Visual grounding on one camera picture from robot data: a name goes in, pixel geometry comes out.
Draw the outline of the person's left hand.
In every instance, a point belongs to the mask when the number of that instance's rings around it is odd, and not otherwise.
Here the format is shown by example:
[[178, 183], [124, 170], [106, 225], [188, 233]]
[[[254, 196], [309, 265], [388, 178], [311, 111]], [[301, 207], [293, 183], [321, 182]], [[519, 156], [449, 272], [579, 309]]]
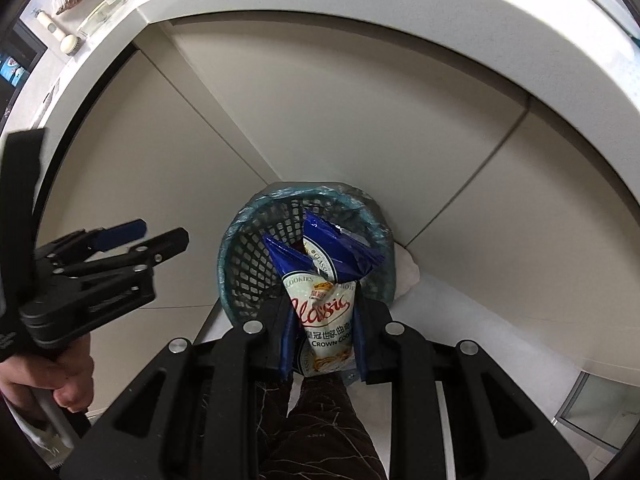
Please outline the person's left hand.
[[46, 414], [32, 389], [48, 390], [55, 403], [72, 413], [85, 411], [94, 398], [91, 336], [73, 341], [55, 360], [11, 356], [1, 363], [1, 393], [23, 418], [40, 422]]

